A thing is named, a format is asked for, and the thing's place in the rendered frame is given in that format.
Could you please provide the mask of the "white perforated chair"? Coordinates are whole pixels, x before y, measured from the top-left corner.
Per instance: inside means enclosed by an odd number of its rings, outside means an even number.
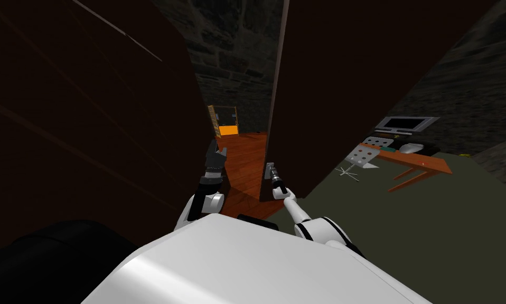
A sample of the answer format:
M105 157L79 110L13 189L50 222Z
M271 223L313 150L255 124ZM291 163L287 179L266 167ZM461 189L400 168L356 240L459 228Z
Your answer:
M363 144L368 144L374 147L382 148L382 147L388 147L390 144L394 142L391 138L383 138L383 137L373 137L370 136L366 138L363 142ZM356 173L351 173L351 169L353 167L360 167L364 169L375 169L379 168L378 166L375 166L370 163L370 161L378 156L380 153L380 150L376 150L375 148L366 147L364 145L357 145L357 147L351 151L346 157L345 161L349 162L350 167L347 169L343 169L343 167L340 167L339 169L335 169L340 173L340 176L348 175L349 177L355 179L357 182L359 181L356 178Z

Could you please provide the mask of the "dark brown door leaf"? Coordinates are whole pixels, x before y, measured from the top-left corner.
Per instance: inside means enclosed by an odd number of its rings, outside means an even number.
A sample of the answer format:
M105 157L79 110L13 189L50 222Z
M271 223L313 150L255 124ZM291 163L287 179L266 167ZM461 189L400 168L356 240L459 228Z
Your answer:
M266 156L309 195L499 0L284 0Z

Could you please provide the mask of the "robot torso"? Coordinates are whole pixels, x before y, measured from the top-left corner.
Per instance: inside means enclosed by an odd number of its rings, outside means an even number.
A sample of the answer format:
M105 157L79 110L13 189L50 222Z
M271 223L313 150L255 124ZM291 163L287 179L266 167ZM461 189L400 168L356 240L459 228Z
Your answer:
M82 304L431 304L342 242L221 214L150 242Z

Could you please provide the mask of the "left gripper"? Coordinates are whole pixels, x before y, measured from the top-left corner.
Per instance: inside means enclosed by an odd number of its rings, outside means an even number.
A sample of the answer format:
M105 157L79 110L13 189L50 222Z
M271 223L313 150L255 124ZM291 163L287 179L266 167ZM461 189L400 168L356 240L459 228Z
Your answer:
M206 154L205 167L206 173L221 173L227 159L227 147L223 147L218 152L218 144L216 139L212 139L210 143L210 152Z

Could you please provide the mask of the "yellow orange shelf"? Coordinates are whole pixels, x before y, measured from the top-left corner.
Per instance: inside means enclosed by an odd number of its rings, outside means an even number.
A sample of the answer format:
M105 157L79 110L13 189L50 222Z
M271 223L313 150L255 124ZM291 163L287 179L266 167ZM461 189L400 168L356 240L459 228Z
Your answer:
M208 112L217 138L239 133L236 107L209 105Z

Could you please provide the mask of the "orange wooden desk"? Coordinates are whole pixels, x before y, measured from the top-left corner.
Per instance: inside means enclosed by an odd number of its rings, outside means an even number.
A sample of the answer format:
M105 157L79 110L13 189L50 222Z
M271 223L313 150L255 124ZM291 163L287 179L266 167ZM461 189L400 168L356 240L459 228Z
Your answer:
M388 192L390 193L438 174L451 175L452 171L447 162L433 157L438 152L435 145L420 144L411 138L414 133L423 131L438 119L438 117L385 117L375 127L374 132L358 145L358 151L352 152L351 156L354 156L354 159L357 160L356 154L365 152L365 157L373 156L406 166L408 169L396 176L395 181L411 173L421 172L417 176L389 189Z

